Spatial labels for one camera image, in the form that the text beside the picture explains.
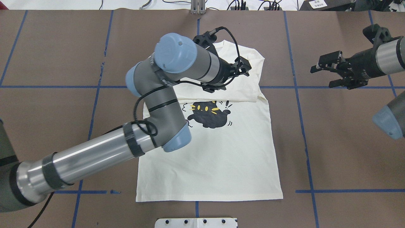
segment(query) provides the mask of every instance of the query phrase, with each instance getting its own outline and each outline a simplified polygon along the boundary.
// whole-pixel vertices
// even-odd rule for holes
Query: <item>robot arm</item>
[[[371,78],[405,71],[404,37],[393,38],[387,28],[378,24],[366,27],[363,34],[373,48],[346,59],[342,51],[322,55],[318,64],[311,67],[311,73],[321,70],[338,73],[342,79],[331,81],[329,87],[354,89],[366,86]],[[384,106],[373,122],[393,139],[405,137],[405,92]]]
[[[222,29],[228,31],[219,27],[196,36],[194,41],[179,34],[166,34],[148,59],[128,71],[128,89],[140,99],[144,98],[149,109],[150,117],[145,121],[138,121],[134,115],[134,124],[126,123],[39,161],[21,163],[0,121],[0,212],[33,206],[55,190],[140,157],[154,148],[161,146],[171,152],[187,145],[191,134],[172,87],[187,82],[180,81],[187,77],[200,81],[204,91],[214,92],[225,89],[238,75],[248,76],[251,69],[249,62],[240,57],[238,49],[234,64],[217,56],[213,42],[215,33]]]

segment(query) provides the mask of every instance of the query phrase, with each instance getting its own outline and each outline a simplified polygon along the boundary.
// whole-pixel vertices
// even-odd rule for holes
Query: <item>blue joint cap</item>
[[[135,66],[133,66],[125,75],[125,84],[127,85],[127,88],[131,93],[137,97],[141,97],[139,92],[135,88],[135,82],[134,82],[134,73],[135,73],[135,68],[138,66],[138,64],[141,62],[138,62]]]
[[[184,127],[165,145],[162,146],[165,152],[172,152],[180,149],[181,147],[189,144],[191,142],[191,133],[188,128],[188,124]]]
[[[197,46],[188,37],[168,33],[160,38],[155,47],[155,62],[167,73],[181,73],[189,69],[197,59]]]
[[[388,106],[384,106],[373,116],[373,122],[393,139],[403,136],[401,127]]]

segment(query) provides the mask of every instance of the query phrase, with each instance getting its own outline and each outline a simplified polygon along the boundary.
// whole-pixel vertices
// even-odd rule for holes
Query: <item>black cat graphic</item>
[[[230,114],[230,110],[221,111],[216,101],[195,102],[191,105],[191,110],[193,114],[187,117],[188,120],[194,119],[202,123],[203,127],[212,129],[225,126],[228,122],[227,116]]]

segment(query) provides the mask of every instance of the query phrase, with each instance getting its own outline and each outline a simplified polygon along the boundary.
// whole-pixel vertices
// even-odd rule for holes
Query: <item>red object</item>
[[[8,9],[8,8],[0,1],[0,9]]]

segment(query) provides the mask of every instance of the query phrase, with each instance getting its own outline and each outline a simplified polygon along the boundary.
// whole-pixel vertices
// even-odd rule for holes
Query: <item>white floor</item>
[[[304,0],[298,0],[301,6]],[[2,0],[9,9],[37,9],[37,10],[94,10],[99,9],[102,0]],[[139,9],[148,0],[103,0],[101,9],[111,10],[118,8]],[[232,0],[207,0],[206,7],[215,7],[226,10]],[[262,3],[261,0],[247,0],[246,6],[249,10],[257,10]],[[283,10],[296,11],[297,0],[281,0],[280,6]],[[393,9],[405,12],[403,5],[391,4]],[[162,0],[152,0],[145,9],[190,9],[189,3],[165,3]]]

